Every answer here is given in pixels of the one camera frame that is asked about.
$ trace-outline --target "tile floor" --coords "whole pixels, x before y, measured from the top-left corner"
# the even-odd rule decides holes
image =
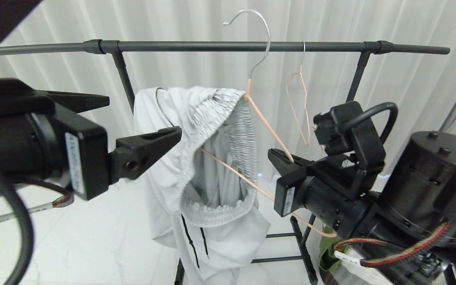
[[[271,193],[272,187],[261,180]],[[49,201],[54,195],[36,188],[23,189],[28,206]],[[33,262],[22,285],[172,285],[175,251],[153,242],[145,226],[147,215],[141,189],[118,184],[86,203],[76,201],[65,209],[33,214],[36,245]],[[269,233],[291,231],[288,218],[280,218],[272,202],[259,196],[260,211],[272,226]],[[8,207],[0,201],[0,213]],[[311,233],[310,254],[317,256]],[[16,222],[0,224],[0,284],[19,250]],[[294,237],[268,239],[257,258],[298,255]],[[252,264],[242,268],[237,285],[309,284],[302,261]]]

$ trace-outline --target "white curtain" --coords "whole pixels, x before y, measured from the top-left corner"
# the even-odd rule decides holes
[[[266,40],[261,21],[245,14],[230,27],[240,9],[264,15],[274,41],[388,40],[396,44],[451,48],[449,55],[393,53],[373,55],[356,100],[364,108],[394,101],[399,117],[385,147],[386,173],[411,132],[439,129],[456,102],[456,1],[282,1],[45,0],[0,46],[104,40]],[[135,91],[153,86],[212,86],[246,89],[248,70],[262,53],[125,53]],[[304,79],[311,115],[343,103],[356,68],[357,53],[307,53]],[[255,70],[253,97],[291,152],[318,159],[324,153],[315,137],[306,148],[285,94],[287,77],[298,71],[301,53],[271,53]],[[107,128],[114,139],[130,135],[131,112],[110,55],[87,53],[0,57],[0,77],[17,77],[35,89],[86,92],[110,96],[111,104],[85,116]],[[300,109],[297,80],[290,86]],[[305,126],[304,112],[298,116]],[[374,118],[379,131],[387,114]],[[268,148],[274,139],[255,120],[259,170],[272,165]]]

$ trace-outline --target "green fabric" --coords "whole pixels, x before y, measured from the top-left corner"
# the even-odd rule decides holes
[[[329,227],[323,227],[324,233],[333,232]],[[323,236],[320,241],[320,268],[324,271],[335,272],[337,268],[341,265],[341,261],[333,255],[333,245],[339,242],[338,237],[326,237]],[[341,249],[342,253],[346,253],[348,250],[347,247]]]

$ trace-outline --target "clothes hanger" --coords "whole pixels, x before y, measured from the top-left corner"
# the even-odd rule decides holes
[[[304,141],[304,144],[306,146],[309,146],[311,143],[311,125],[309,124],[309,112],[307,111],[307,89],[306,89],[306,83],[304,82],[304,76],[302,76],[302,66],[304,65],[304,58],[306,56],[306,42],[304,43],[304,54],[302,54],[302,61],[300,62],[300,71],[293,73],[289,78],[288,81],[286,81],[286,95],[288,95],[288,101],[290,102],[291,110],[293,111],[293,116],[295,116],[295,121],[298,126],[298,129],[300,131],[300,135],[302,136],[302,140]],[[302,132],[302,127],[300,126],[300,123],[298,122],[298,118],[296,116],[295,108],[293,108],[293,103],[291,103],[291,97],[290,93],[288,92],[288,84],[291,79],[295,75],[300,76],[300,80],[302,81],[302,87],[304,88],[304,111],[306,112],[306,120],[307,120],[307,140],[306,137],[304,136],[304,132]]]
[[[242,9],[240,10],[234,17],[233,19],[230,20],[230,22],[225,22],[223,23],[223,26],[229,26],[233,23],[233,21],[235,21],[235,19],[241,15],[241,14],[244,14],[244,13],[254,13],[254,14],[257,14],[257,16],[259,16],[261,18],[261,20],[264,22],[265,24],[265,28],[266,28],[266,34],[267,34],[267,41],[266,41],[266,49],[265,49],[265,56],[263,56],[263,58],[261,60],[259,60],[258,63],[255,64],[255,66],[253,66],[253,68],[251,69],[251,72],[249,74],[249,79],[247,80],[247,90],[246,90],[246,94],[243,96],[243,98],[246,100],[246,101],[249,101],[249,103],[251,104],[252,108],[255,109],[255,112],[256,114],[258,115],[258,117],[261,119],[261,121],[263,121],[264,125],[266,126],[266,128],[270,131],[270,133],[272,134],[272,136],[275,138],[275,140],[277,140],[277,143],[279,143],[279,145],[281,146],[281,148],[283,149],[284,153],[286,154],[286,156],[288,157],[288,159],[291,161],[291,162],[294,162],[293,161],[293,157],[291,156],[291,153],[290,151],[288,151],[288,148],[286,148],[286,146],[284,145],[284,143],[281,141],[281,139],[279,139],[279,136],[277,136],[276,132],[274,132],[274,130],[272,129],[272,127],[270,126],[270,124],[268,124],[268,121],[265,119],[264,115],[260,112],[260,110],[258,109],[257,105],[255,104],[255,102],[253,101],[253,99],[251,98],[251,81],[252,81],[252,77],[253,77],[253,71],[255,70],[255,68],[257,68],[257,66],[262,63],[262,61],[264,61],[264,59],[266,58],[266,56],[268,55],[268,51],[270,51],[270,30],[268,29],[268,24],[266,23],[265,21],[265,18],[263,18],[263,16],[258,12],[258,11],[255,11],[253,9]]]
[[[255,11],[255,10],[252,10],[252,9],[243,9],[243,10],[240,10],[230,22],[223,23],[223,25],[224,26],[230,25],[231,23],[233,23],[235,18],[237,18],[240,14],[247,13],[247,12],[255,13],[263,20],[263,22],[265,24],[265,27],[266,27],[267,34],[268,34],[268,40],[267,40],[267,45],[266,45],[266,50],[265,50],[265,56],[253,67],[253,69],[251,70],[251,73],[249,74],[249,79],[248,79],[248,82],[247,82],[247,92],[246,92],[246,94],[244,96],[247,96],[247,97],[245,97],[245,99],[251,103],[253,108],[255,108],[255,111],[258,114],[258,116],[264,121],[264,123],[267,126],[267,128],[271,131],[273,136],[277,139],[277,141],[280,143],[280,145],[284,148],[284,152],[286,153],[288,158],[293,162],[293,157],[291,157],[291,154],[289,153],[288,149],[284,146],[284,144],[279,139],[279,137],[277,137],[277,134],[275,134],[275,132],[272,130],[271,126],[265,120],[265,117],[258,110],[258,107],[255,105],[255,103],[251,99],[251,96],[249,95],[249,92],[251,90],[251,78],[252,78],[253,70],[255,70],[255,67],[257,67],[266,58],[266,56],[268,54],[268,51],[270,50],[270,30],[268,29],[268,25],[266,24],[265,19],[263,18],[263,16],[261,16],[261,14],[258,11]],[[253,183],[251,180],[246,178],[244,175],[241,175],[237,170],[233,169],[231,166],[229,166],[228,164],[224,163],[222,160],[220,160],[219,158],[215,157],[210,152],[206,151],[204,148],[200,148],[200,150],[203,153],[205,153],[206,155],[208,155],[210,158],[212,158],[213,160],[219,162],[221,165],[223,165],[224,167],[228,168],[231,172],[235,173],[235,175],[240,177],[242,180],[246,181],[246,183],[248,183],[250,186],[252,186],[256,190],[260,191],[260,193],[265,195],[268,199],[272,200],[272,202],[275,201],[274,197],[272,197],[269,193],[266,193],[264,190],[259,188],[255,183]],[[337,236],[337,234],[335,234],[335,233],[324,233],[322,230],[320,230],[320,229],[316,228],[315,226],[311,225],[309,222],[307,222],[306,220],[302,219],[300,216],[298,216],[295,213],[291,213],[291,215],[293,215],[295,218],[297,218],[297,220],[300,220],[301,222],[303,222],[306,226],[310,227],[311,229],[315,230],[316,232],[318,232],[319,234],[321,234],[321,235],[323,235],[323,236],[325,236],[327,238],[334,238],[334,237]]]

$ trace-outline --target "hanger hook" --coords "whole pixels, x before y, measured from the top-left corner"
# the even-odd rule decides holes
[[[304,43],[304,53],[302,54],[302,60],[300,61],[300,66],[304,65],[304,58],[306,57],[306,42]]]
[[[230,22],[225,22],[223,23],[223,26],[229,26],[233,23],[233,21],[235,21],[235,19],[240,15],[240,14],[244,14],[244,13],[254,13],[254,14],[257,14],[257,16],[259,16],[261,18],[261,20],[263,21],[263,23],[265,24],[265,27],[266,27],[266,34],[267,34],[267,40],[266,40],[266,49],[265,49],[265,56],[263,56],[263,58],[255,64],[255,66],[253,66],[253,69],[251,69],[251,73],[249,74],[249,79],[252,79],[253,77],[253,71],[255,70],[255,68],[257,68],[257,66],[262,62],[264,61],[264,59],[266,58],[266,56],[268,55],[268,51],[270,50],[270,30],[268,29],[268,24],[266,23],[265,21],[265,18],[263,18],[263,16],[258,12],[258,11],[255,11],[253,9],[242,9],[240,10],[234,17],[233,19],[230,21]]]

